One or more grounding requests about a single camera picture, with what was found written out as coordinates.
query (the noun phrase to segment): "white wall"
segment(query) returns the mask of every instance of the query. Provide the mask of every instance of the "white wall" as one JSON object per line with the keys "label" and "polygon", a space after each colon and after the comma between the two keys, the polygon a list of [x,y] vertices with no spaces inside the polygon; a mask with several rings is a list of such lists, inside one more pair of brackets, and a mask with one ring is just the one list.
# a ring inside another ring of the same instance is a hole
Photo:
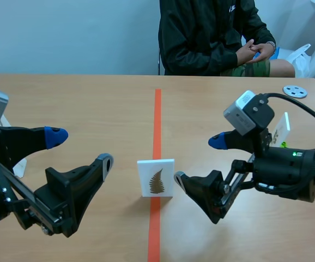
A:
{"label": "white wall", "polygon": [[[310,0],[256,0],[278,45],[315,48]],[[159,0],[0,0],[0,73],[156,74]]]}

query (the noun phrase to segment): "white card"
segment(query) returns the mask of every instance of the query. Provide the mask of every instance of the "white card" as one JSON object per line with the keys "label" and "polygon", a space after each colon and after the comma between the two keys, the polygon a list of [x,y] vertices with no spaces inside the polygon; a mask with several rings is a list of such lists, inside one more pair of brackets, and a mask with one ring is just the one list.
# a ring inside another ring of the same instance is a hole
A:
{"label": "white card", "polygon": [[277,123],[274,131],[271,133],[272,142],[270,146],[280,147],[281,144],[286,140],[290,132],[288,113],[285,112],[281,117],[280,121]]}
{"label": "white card", "polygon": [[[11,125],[9,121],[7,121],[6,117],[2,115],[0,119],[0,127],[10,127],[10,126]],[[27,165],[27,160],[25,158],[19,161],[13,168],[15,176],[22,178],[23,175],[25,174],[26,165]]]}
{"label": "white card", "polygon": [[173,196],[174,159],[139,160],[142,196]]}

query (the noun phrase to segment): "metal disc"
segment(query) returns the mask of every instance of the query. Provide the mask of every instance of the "metal disc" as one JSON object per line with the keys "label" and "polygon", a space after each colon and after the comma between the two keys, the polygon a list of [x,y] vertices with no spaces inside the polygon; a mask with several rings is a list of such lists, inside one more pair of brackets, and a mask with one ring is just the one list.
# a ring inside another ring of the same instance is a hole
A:
{"label": "metal disc", "polygon": [[294,98],[305,98],[308,95],[308,91],[300,86],[285,86],[283,92]]}

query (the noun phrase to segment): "hand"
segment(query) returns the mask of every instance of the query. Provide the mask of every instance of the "hand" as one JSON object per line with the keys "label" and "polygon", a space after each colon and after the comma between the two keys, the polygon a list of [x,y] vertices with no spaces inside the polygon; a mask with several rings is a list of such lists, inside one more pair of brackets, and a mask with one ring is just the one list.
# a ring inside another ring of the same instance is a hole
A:
{"label": "hand", "polygon": [[275,51],[274,47],[270,44],[252,45],[251,50],[261,54],[257,58],[248,61],[247,64],[268,60],[270,57],[272,57]]}
{"label": "hand", "polygon": [[256,51],[251,50],[251,46],[253,46],[254,42],[255,41],[251,39],[236,52],[236,55],[238,56],[238,66],[247,63],[255,56]]}

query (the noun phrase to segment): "person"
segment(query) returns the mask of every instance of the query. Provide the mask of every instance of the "person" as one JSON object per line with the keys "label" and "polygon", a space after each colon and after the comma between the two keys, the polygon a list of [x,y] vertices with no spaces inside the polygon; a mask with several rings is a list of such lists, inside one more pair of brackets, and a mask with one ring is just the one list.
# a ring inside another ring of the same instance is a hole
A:
{"label": "person", "polygon": [[166,75],[295,77],[289,62],[269,60],[276,43],[254,0],[160,0],[160,12]]}

